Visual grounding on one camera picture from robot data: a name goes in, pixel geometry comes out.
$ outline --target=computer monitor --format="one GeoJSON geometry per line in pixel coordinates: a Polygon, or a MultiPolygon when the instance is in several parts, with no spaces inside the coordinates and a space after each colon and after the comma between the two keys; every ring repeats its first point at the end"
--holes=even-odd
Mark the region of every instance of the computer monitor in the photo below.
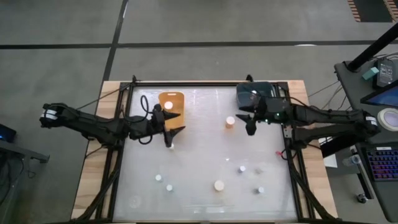
{"type": "Polygon", "coordinates": [[[361,103],[398,108],[398,80],[365,96],[361,103]]]}

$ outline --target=monitor screen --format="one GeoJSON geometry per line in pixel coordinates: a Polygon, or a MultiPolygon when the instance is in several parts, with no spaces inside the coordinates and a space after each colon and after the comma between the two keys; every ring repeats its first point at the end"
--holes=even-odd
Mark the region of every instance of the monitor screen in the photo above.
{"type": "Polygon", "coordinates": [[[393,87],[388,85],[386,87],[382,91],[369,95],[362,103],[398,107],[398,85],[394,85],[393,87]]]}

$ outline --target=keyboard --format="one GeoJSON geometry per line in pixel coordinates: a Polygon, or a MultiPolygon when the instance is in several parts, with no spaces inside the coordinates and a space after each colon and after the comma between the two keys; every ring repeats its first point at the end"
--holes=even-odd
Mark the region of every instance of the keyboard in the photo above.
{"type": "Polygon", "coordinates": [[[375,181],[398,180],[398,150],[367,151],[375,181]]]}

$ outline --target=concrete floor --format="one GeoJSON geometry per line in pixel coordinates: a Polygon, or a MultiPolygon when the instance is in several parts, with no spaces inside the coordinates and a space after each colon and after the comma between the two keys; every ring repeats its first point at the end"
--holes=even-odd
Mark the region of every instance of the concrete floor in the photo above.
{"type": "MultiPolygon", "coordinates": [[[[121,3],[0,0],[0,45],[111,43],[121,3]]],[[[130,0],[119,42],[372,40],[391,26],[355,22],[345,0],[130,0]]],[[[311,94],[336,81],[335,63],[365,48],[118,49],[109,79],[235,80],[250,73],[258,80],[305,80],[311,94]]],[[[43,103],[77,107],[97,98],[108,54],[109,49],[0,50],[0,123],[18,131],[18,145],[51,155],[47,165],[32,163],[34,179],[24,177],[13,223],[69,219],[87,141],[66,128],[41,129],[39,114],[43,103]]],[[[311,103],[323,106],[336,87],[311,97],[311,103]]],[[[331,107],[343,98],[341,92],[331,107]]],[[[330,182],[340,218],[387,223],[377,200],[356,203],[356,176],[330,182]]]]}

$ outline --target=small cylinder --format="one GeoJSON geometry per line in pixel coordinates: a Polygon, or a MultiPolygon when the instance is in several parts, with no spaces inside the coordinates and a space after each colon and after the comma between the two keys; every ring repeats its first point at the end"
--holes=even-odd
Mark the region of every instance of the small cylinder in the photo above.
{"type": "Polygon", "coordinates": [[[155,180],[161,182],[163,179],[162,179],[162,176],[160,174],[157,174],[155,176],[155,180]]]}
{"type": "Polygon", "coordinates": [[[222,182],[222,181],[220,181],[220,180],[217,180],[215,183],[214,183],[214,189],[216,189],[216,191],[222,191],[222,190],[224,190],[224,182],[222,182]]]}
{"type": "Polygon", "coordinates": [[[240,166],[238,172],[243,173],[246,170],[245,166],[240,166]]]}
{"type": "Polygon", "coordinates": [[[167,190],[168,192],[173,191],[173,185],[168,184],[168,185],[166,186],[166,190],[167,190]]]}
{"type": "Polygon", "coordinates": [[[353,155],[348,158],[343,159],[343,164],[345,166],[353,166],[361,163],[361,158],[359,155],[353,155]]]}
{"type": "Polygon", "coordinates": [[[263,188],[263,187],[257,188],[257,193],[258,193],[258,194],[264,193],[264,188],[263,188]]]}
{"type": "Polygon", "coordinates": [[[235,118],[233,118],[232,116],[229,116],[229,117],[226,118],[225,127],[226,128],[233,128],[234,123],[235,123],[235,118]]]}
{"type": "Polygon", "coordinates": [[[173,103],[170,101],[167,101],[166,103],[164,103],[164,108],[167,110],[171,110],[173,108],[173,103]]]}

